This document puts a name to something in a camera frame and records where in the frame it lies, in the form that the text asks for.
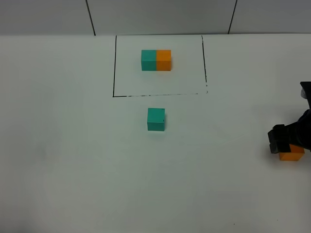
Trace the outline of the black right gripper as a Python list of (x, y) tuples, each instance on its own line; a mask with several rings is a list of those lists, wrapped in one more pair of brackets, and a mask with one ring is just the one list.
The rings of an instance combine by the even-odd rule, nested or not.
[(311, 150), (311, 83), (301, 82), (302, 93), (308, 101), (309, 109), (297, 122), (285, 126), (275, 125), (268, 132), (272, 154), (291, 152), (290, 144)]

